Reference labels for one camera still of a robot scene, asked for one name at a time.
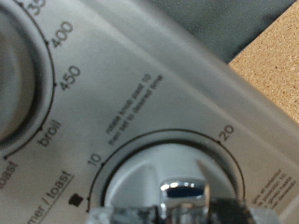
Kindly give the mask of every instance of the cork board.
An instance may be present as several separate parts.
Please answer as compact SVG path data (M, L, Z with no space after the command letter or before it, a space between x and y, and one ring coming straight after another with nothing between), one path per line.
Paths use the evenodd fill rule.
M230 66L299 122L299 1L237 55Z

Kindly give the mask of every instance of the dial ring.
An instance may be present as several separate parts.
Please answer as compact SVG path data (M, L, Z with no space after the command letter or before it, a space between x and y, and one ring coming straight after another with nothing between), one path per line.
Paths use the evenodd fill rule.
M40 129L49 113L53 97L54 69L49 46L35 20L16 1L0 3L0 13L23 39L34 67L35 92L33 102L19 128L0 142L0 150L9 154L25 145Z
M241 168L234 156L220 141L196 131L168 129L141 134L126 142L111 154L105 161L105 164L99 169L93 181L87 211L93 206L104 205L109 180L124 162L141 150L167 143L177 143L194 147L213 157L221 166L224 173L228 175L235 188L237 197L239 199L245 197L245 184Z

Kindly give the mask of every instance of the chrome knob handle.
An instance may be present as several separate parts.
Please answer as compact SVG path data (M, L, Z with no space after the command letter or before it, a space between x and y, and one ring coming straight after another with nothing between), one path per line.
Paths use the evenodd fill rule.
M161 187L159 215L164 223L206 223L209 185L198 179L165 181Z

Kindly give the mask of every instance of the number 450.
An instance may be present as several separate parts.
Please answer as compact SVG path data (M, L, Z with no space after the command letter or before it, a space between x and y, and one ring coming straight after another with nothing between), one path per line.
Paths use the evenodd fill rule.
M70 88L76 82L76 77L81 74L81 71L74 65L68 68L68 72L64 73L64 81L60 82L60 87L63 91Z

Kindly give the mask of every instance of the timer knob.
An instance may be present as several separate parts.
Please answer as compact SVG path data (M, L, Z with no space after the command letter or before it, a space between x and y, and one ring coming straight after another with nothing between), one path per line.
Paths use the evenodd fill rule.
M209 199L236 198L227 174L204 151L182 144L148 147L112 176L105 206L161 207L165 217L180 204L208 209Z
M0 13L0 142L13 134L31 109L35 69L16 26Z

